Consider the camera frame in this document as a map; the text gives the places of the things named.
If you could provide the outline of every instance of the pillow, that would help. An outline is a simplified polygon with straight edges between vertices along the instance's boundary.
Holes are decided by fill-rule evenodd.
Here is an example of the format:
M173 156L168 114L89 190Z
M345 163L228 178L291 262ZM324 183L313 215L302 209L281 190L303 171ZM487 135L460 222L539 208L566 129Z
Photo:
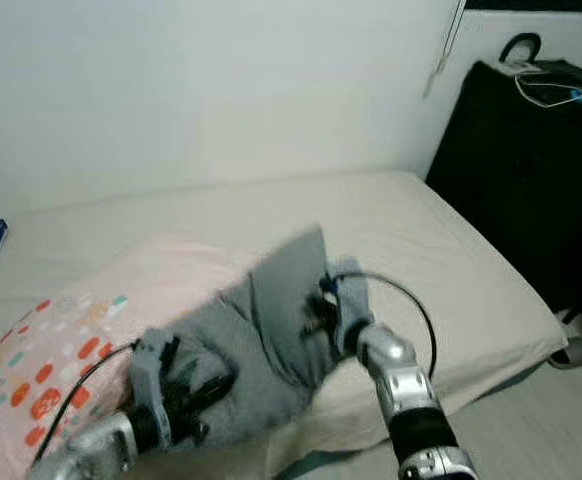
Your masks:
M24 476L63 399L91 365L205 302L253 260L159 236L26 312L0 338L0 479ZM49 452L119 405L128 359L111 359L78 390Z

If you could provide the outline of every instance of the white wall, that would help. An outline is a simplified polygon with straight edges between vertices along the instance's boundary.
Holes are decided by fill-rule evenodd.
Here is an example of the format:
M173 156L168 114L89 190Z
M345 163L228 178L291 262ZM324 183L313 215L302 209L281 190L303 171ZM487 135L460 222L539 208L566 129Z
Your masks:
M451 0L0 0L0 214L340 169L426 172L466 70L522 30L582 64L582 15Z

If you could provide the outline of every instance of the mattress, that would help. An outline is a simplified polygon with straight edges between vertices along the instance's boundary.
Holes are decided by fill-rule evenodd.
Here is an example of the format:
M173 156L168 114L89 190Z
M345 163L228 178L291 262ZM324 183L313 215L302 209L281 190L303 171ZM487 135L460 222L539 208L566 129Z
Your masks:
M448 414L566 345L548 307L457 212L409 173L330 175L143 194L7 219L0 257L0 335L23 312L156 232L265 254L315 223L330 256L408 286L438 339L434 386ZM370 285L376 319L431 350L418 310ZM137 477L269 477L312 450L367 448L387 437L374 386L351 360L327 379L305 415L223 452L154 454Z

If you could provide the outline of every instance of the white cable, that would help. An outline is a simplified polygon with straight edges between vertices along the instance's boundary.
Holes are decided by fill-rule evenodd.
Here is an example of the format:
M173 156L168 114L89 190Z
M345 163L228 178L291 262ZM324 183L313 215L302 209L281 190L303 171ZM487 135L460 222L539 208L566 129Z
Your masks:
M515 86L518 89L518 92L520 93L520 95L525 99L528 100L529 102L531 102L532 104L541 107L541 108L553 108L553 107L559 107L560 105L566 105L567 103L571 103L571 102L576 102L578 100L582 99L582 95L578 95L576 97L573 98L568 98L566 100L562 100L560 102L556 102L556 103L543 103L531 96L529 96L523 89L522 89L522 85L528 85L528 86L537 86L537 87L559 87L559 88L567 88L569 90L576 90L579 92L582 92L582 88L580 87L573 87L570 85L561 85L559 83L530 83L530 82L525 82L521 79L520 75L516 75L514 77L514 81L515 81Z

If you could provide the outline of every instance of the gray floor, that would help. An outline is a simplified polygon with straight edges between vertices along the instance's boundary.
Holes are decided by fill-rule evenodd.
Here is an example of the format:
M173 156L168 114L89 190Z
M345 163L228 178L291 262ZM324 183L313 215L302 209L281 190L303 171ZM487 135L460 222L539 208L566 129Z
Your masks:
M582 479L582 368L544 365L450 420L482 480ZM381 445L301 478L390 479L396 471L390 446Z

